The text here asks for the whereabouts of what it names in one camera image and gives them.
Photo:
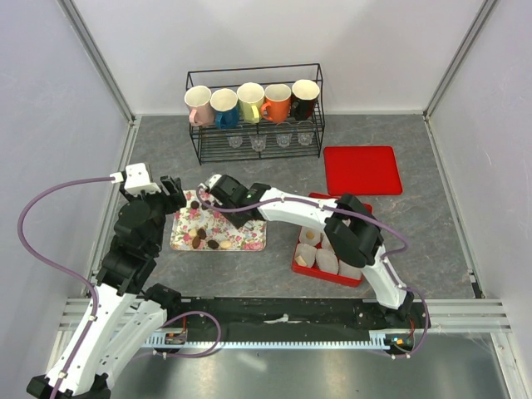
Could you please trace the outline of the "floral serving tray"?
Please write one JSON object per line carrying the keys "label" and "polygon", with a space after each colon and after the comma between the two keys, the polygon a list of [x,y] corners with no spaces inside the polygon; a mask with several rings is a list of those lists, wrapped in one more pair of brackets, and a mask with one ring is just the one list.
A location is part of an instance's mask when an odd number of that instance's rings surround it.
{"label": "floral serving tray", "polygon": [[[174,215],[170,234],[170,247],[175,251],[261,251],[266,246],[266,223],[252,221],[236,229],[220,212],[204,207],[197,200],[194,190],[186,190],[187,205]],[[207,236],[201,239],[198,229],[204,229]],[[208,247],[207,242],[215,240],[217,249]],[[221,243],[229,241],[230,249],[222,249]]]}

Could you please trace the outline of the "white bar chocolate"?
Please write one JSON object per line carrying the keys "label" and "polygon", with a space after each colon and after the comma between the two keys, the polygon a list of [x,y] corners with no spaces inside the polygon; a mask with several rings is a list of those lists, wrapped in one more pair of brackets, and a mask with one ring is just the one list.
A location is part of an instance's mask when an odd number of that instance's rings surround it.
{"label": "white bar chocolate", "polygon": [[299,266],[303,266],[303,267],[307,267],[308,264],[307,262],[305,261],[305,259],[302,257],[302,256],[298,256],[296,259],[295,259],[295,263]]}

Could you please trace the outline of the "red chocolate box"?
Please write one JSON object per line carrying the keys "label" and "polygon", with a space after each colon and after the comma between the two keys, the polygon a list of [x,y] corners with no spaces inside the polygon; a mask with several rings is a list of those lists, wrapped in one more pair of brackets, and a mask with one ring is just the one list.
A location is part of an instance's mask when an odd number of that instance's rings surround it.
{"label": "red chocolate box", "polygon": [[[307,232],[313,233],[314,238],[307,239]],[[298,256],[302,256],[305,259],[308,264],[307,267],[299,266],[295,263],[295,259]],[[306,227],[300,229],[298,243],[292,260],[292,270],[295,273],[353,288],[363,281],[361,271],[345,264],[334,253],[332,245],[324,232]]]}

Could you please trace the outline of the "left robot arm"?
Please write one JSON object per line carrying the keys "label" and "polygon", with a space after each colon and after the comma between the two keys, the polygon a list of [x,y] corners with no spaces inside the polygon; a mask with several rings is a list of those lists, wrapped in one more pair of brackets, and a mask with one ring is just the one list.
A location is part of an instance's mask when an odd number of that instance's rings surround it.
{"label": "left robot arm", "polygon": [[118,325],[156,266],[167,215],[187,204],[180,179],[163,176],[155,183],[143,174],[122,171],[108,181],[119,184],[126,204],[118,212],[96,283],[86,284],[91,301],[74,336],[47,374],[27,385],[27,393],[35,398],[110,397],[142,343],[161,324],[173,327],[182,318],[180,294],[156,284],[135,316]]}

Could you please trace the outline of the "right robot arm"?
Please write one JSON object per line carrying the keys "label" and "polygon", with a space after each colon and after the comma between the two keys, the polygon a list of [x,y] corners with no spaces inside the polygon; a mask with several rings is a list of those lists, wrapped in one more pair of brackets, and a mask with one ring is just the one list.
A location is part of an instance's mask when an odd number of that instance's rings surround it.
{"label": "right robot arm", "polygon": [[261,183],[248,188],[229,175],[212,175],[199,188],[214,197],[216,210],[237,228],[263,220],[325,234],[339,260],[360,270],[370,284],[386,325],[400,327],[410,318],[414,294],[389,259],[407,249],[406,240],[378,221],[355,195],[313,199]]}

